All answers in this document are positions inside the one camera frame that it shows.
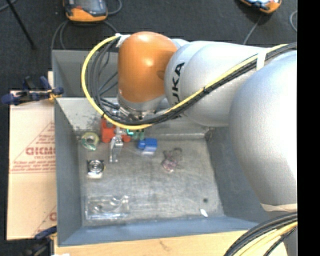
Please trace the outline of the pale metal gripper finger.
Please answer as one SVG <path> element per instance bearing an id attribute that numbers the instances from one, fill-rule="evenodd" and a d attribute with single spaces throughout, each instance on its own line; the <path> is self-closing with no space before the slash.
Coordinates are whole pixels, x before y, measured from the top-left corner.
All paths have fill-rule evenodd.
<path id="1" fill-rule="evenodd" d="M 114 136 L 109 143 L 109 162 L 110 163 L 114 163 L 116 160 L 115 144 L 116 144 L 116 137 Z"/>
<path id="2" fill-rule="evenodd" d="M 122 151 L 123 148 L 123 141 L 121 137 L 116 137 L 115 138 L 115 143 L 114 143 L 114 161 L 118 162 L 118 156 Z"/>

